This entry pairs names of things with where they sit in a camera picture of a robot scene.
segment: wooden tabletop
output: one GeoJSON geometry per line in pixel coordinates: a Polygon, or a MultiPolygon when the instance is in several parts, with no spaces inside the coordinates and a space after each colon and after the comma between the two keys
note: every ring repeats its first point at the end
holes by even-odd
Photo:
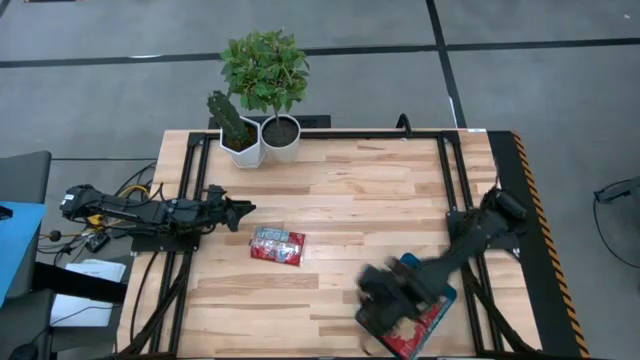
{"type": "MultiPolygon", "coordinates": [[[[177,194],[188,131],[167,131],[154,185],[166,198],[177,194]]],[[[460,132],[473,201],[495,179],[486,133],[460,132]]],[[[212,143],[205,187],[217,184],[257,209],[242,219],[240,231],[218,227],[204,236],[193,256],[179,357],[365,356],[363,331],[353,319],[356,278],[364,264],[381,265],[388,256],[412,252],[437,256],[448,245],[448,210],[435,140],[302,140],[293,164],[263,164],[240,170],[212,143]],[[301,267],[249,258],[256,225],[282,227],[308,235],[301,267]]],[[[458,203],[452,148],[448,149],[458,203]]],[[[197,171],[194,162],[191,176],[197,171]]],[[[503,251],[487,251],[497,307],[534,348],[540,340],[522,269],[503,251]]],[[[118,328],[118,345],[129,343],[132,308],[151,254],[134,262],[118,328]]],[[[153,264],[142,292],[135,332],[155,308],[165,255],[153,264]]],[[[474,353],[459,274],[450,278],[458,298],[426,343],[423,355],[474,353]]],[[[486,315],[478,307],[485,346],[491,347],[486,315]]],[[[172,309],[165,317],[161,349],[166,349],[172,309]]],[[[389,355],[375,340],[367,348],[389,355]]]]}

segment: yellow warning stripe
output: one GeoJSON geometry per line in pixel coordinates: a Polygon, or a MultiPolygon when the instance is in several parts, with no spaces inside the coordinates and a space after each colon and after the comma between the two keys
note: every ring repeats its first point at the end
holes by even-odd
{"type": "Polygon", "coordinates": [[[520,161],[522,162],[524,176],[526,177],[527,184],[529,185],[529,193],[531,194],[531,198],[533,199],[533,203],[535,204],[536,213],[538,215],[538,224],[540,225],[540,229],[542,230],[542,234],[544,235],[544,241],[547,245],[547,251],[549,253],[549,256],[551,257],[551,265],[555,269],[556,279],[558,280],[558,288],[562,293],[562,300],[566,305],[567,315],[569,315],[571,327],[573,328],[573,331],[575,333],[576,343],[578,344],[580,350],[580,356],[582,356],[583,358],[588,358],[589,350],[587,350],[587,344],[584,341],[582,328],[580,328],[580,324],[578,323],[578,319],[575,313],[575,306],[573,305],[573,301],[571,301],[571,296],[569,295],[567,280],[564,278],[564,274],[562,272],[562,266],[560,265],[560,259],[558,258],[556,246],[553,243],[553,240],[551,240],[551,231],[549,230],[549,224],[547,223],[547,218],[544,215],[544,210],[542,204],[540,203],[540,195],[538,195],[538,191],[536,190],[536,184],[533,180],[533,173],[531,171],[531,168],[529,167],[529,162],[527,161],[527,155],[524,150],[524,145],[522,144],[522,138],[515,132],[512,132],[512,134],[513,139],[516,142],[516,147],[518,148],[518,154],[520,155],[520,161]]]}
{"type": "Polygon", "coordinates": [[[586,348],[587,344],[585,344],[584,340],[582,340],[582,338],[580,338],[579,336],[576,336],[576,341],[578,342],[578,344],[580,344],[580,346],[586,348]]]}
{"type": "Polygon", "coordinates": [[[565,280],[564,275],[562,275],[562,273],[559,273],[556,271],[556,279],[558,279],[559,282],[562,282],[564,284],[567,283],[567,280],[565,280]]]}
{"type": "Polygon", "coordinates": [[[547,247],[549,249],[556,251],[556,246],[553,244],[553,241],[551,241],[550,239],[544,239],[544,242],[547,243],[547,247]]]}

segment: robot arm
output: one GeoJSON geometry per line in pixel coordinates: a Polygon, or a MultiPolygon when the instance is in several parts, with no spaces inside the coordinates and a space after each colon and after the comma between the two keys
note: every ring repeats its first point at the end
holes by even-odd
{"type": "Polygon", "coordinates": [[[387,261],[388,270],[366,266],[358,279],[362,306],[356,320],[374,336],[389,333],[403,317],[418,320],[443,294],[452,272],[494,241],[513,235],[525,218],[525,209],[514,198],[491,189],[480,208],[457,224],[451,234],[454,241],[442,256],[424,259],[417,268],[396,258],[387,261]]]}
{"type": "Polygon", "coordinates": [[[178,235],[205,228],[213,231],[217,224],[237,231],[240,219],[256,207],[250,201],[223,198],[225,193],[221,187],[211,185],[204,201],[137,201],[103,194],[91,185],[77,185],[67,190],[60,210],[62,216],[71,221],[93,215],[126,220],[137,225],[136,231],[178,235]]]}

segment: white flower pot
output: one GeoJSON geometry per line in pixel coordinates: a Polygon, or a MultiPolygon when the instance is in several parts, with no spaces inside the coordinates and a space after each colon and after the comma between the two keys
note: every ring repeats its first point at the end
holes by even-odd
{"type": "MultiPolygon", "coordinates": [[[[282,118],[287,118],[287,119],[293,121],[296,124],[296,126],[298,127],[298,136],[296,136],[296,139],[291,144],[289,144],[287,146],[274,147],[274,146],[271,146],[271,145],[267,144],[267,142],[264,141],[264,139],[262,138],[262,129],[261,129],[260,130],[260,142],[265,147],[265,149],[266,149],[266,151],[269,154],[269,157],[271,159],[273,159],[275,161],[279,161],[279,162],[293,162],[293,161],[295,161],[296,157],[298,157],[298,146],[300,145],[300,123],[298,123],[298,120],[296,120],[291,115],[280,114],[280,115],[278,115],[278,117],[280,117],[281,119],[282,118]]],[[[275,115],[270,116],[262,124],[262,127],[264,128],[265,125],[267,125],[271,121],[275,121],[275,119],[276,119],[275,115]]]]}
{"type": "Polygon", "coordinates": [[[223,144],[222,139],[224,139],[224,130],[220,129],[220,147],[224,151],[231,154],[231,159],[239,168],[255,169],[258,166],[260,166],[260,163],[262,162],[262,160],[264,160],[264,156],[265,156],[264,146],[262,146],[262,136],[261,136],[262,129],[259,123],[253,120],[249,120],[244,116],[240,116],[240,118],[242,119],[242,121],[244,121],[247,124],[250,124],[256,129],[258,134],[258,139],[256,143],[253,144],[251,147],[246,148],[240,152],[237,152],[233,149],[229,149],[223,144]]]}

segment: black clamp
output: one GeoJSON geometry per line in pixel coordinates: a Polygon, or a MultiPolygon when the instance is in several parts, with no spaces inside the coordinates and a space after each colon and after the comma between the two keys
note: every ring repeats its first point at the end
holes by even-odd
{"type": "Polygon", "coordinates": [[[404,129],[405,137],[407,138],[411,137],[411,134],[412,134],[411,123],[409,122],[409,118],[407,117],[406,114],[404,113],[400,114],[400,117],[398,118],[398,122],[396,123],[396,129],[404,129]]]}
{"type": "Polygon", "coordinates": [[[0,220],[10,219],[13,217],[13,210],[0,206],[0,220]]]}

